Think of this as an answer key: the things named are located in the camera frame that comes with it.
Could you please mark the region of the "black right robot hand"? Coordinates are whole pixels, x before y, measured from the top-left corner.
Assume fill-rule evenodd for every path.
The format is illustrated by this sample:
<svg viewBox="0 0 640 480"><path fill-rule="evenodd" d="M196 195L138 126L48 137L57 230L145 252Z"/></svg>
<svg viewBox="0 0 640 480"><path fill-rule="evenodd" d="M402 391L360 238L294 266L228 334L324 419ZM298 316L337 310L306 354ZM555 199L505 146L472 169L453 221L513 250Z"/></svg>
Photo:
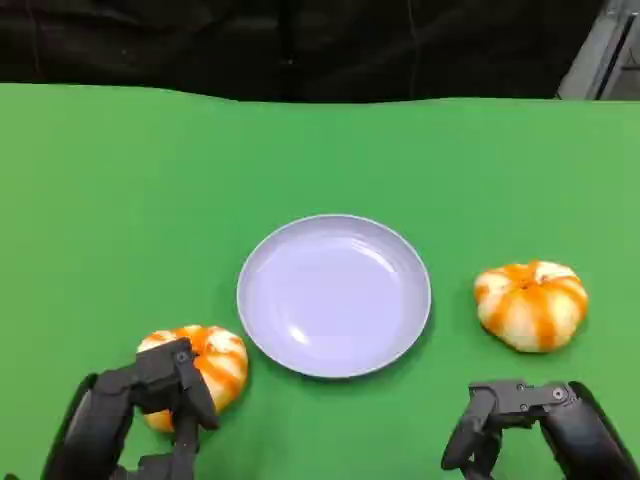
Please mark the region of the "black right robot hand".
<svg viewBox="0 0 640 480"><path fill-rule="evenodd" d="M591 390L578 381L542 386L521 379L475 382L441 468L490 479L503 432L539 425L566 479L637 479L639 467Z"/></svg>

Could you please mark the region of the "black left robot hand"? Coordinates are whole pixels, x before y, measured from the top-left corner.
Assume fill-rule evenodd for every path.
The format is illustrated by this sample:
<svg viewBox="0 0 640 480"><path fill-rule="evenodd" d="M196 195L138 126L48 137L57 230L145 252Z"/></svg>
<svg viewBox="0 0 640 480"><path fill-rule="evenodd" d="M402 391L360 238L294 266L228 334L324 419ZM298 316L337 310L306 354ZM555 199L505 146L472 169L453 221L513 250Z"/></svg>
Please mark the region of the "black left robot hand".
<svg viewBox="0 0 640 480"><path fill-rule="evenodd" d="M190 342L181 338L138 353L131 365L88 375L66 411L41 477L192 479L199 431L219 427L196 358ZM136 409L170 413L173 448L143 456L135 470L127 470L119 458Z"/></svg>

